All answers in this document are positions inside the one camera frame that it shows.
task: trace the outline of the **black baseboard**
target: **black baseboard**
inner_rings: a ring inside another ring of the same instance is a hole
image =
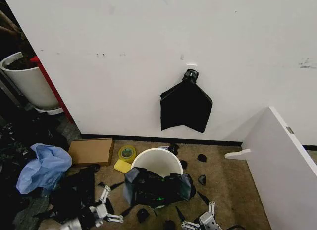
[[[315,145],[303,145],[306,150],[317,151],[317,146]]]
[[[234,141],[199,140],[199,139],[168,138],[168,137],[140,137],[140,136],[97,135],[97,134],[81,134],[81,136],[84,139],[112,137],[115,140],[187,143],[187,144],[219,145],[219,146],[233,146],[233,147],[239,147],[242,144],[242,142],[234,142]],[[303,145],[303,147],[306,150],[317,151],[317,146],[315,145]]]

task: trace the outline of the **cardboard box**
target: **cardboard box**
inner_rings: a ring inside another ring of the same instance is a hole
[[[73,159],[73,166],[100,164],[109,166],[113,152],[112,138],[80,139],[72,141],[68,153]]]

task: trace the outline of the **potted plant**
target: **potted plant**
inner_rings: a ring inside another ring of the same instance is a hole
[[[0,62],[0,69],[13,81],[35,109],[40,112],[61,110],[40,69],[30,62],[35,52],[22,29],[0,10],[1,34],[12,37],[11,40],[15,42],[20,52],[4,58]]]

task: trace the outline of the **blue cloth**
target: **blue cloth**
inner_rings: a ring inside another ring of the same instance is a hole
[[[28,194],[37,187],[53,190],[64,172],[71,166],[71,156],[62,148],[36,143],[31,146],[36,159],[22,169],[16,188]]]

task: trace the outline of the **roll of tape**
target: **roll of tape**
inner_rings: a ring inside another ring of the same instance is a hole
[[[131,145],[125,145],[120,148],[119,152],[119,158],[127,163],[132,164],[136,157],[136,151],[134,146]]]

